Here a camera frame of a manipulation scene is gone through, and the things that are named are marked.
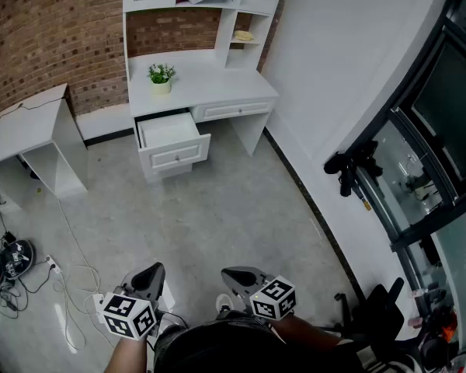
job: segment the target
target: potted plant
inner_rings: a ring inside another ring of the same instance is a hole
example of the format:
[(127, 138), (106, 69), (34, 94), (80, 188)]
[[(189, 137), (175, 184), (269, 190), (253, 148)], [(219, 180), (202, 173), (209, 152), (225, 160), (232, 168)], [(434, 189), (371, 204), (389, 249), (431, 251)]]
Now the potted plant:
[(151, 91), (155, 95), (167, 94), (171, 91), (171, 78), (176, 74), (174, 66), (167, 64), (153, 64), (148, 69), (151, 80)]

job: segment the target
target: brick wall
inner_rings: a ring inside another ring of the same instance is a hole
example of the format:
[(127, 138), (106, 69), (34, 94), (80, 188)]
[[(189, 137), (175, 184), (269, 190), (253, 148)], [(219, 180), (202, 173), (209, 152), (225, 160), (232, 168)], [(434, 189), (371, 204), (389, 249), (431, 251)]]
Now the brick wall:
[[(0, 110), (65, 82), (74, 114), (127, 102), (121, 13), (122, 0), (0, 0)], [(220, 15), (219, 9), (132, 13), (129, 54), (214, 48)], [(240, 16), (238, 29), (247, 30), (249, 20)]]
[[(129, 57), (165, 51), (214, 48), (220, 9), (159, 9), (127, 16)], [(235, 29), (249, 30), (251, 16), (240, 13)]]

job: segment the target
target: green plant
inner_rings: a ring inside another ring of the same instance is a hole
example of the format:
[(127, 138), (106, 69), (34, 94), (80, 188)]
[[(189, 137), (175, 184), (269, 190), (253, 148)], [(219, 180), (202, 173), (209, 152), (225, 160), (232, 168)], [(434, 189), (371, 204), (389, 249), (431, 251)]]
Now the green plant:
[(167, 83), (175, 74), (174, 66), (167, 64), (153, 64), (148, 69), (148, 77), (155, 84)]

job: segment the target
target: small white pot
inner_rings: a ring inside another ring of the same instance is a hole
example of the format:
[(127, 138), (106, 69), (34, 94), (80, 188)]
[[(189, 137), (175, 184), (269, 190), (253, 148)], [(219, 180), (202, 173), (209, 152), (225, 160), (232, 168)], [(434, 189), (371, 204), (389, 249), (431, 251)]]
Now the small white pot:
[(167, 83), (156, 84), (153, 81), (150, 81), (150, 90), (155, 96), (162, 96), (164, 94), (169, 94), (171, 92), (171, 81), (168, 80)]

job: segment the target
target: desk leg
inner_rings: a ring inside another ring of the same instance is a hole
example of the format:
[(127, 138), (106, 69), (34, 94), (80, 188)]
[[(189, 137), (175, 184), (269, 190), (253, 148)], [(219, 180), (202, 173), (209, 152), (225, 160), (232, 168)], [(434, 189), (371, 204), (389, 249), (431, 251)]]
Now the desk leg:
[(7, 202), (0, 207), (4, 213), (23, 208), (33, 181), (16, 157), (0, 162), (0, 195)]
[(249, 155), (253, 155), (271, 112), (231, 117), (230, 123)]

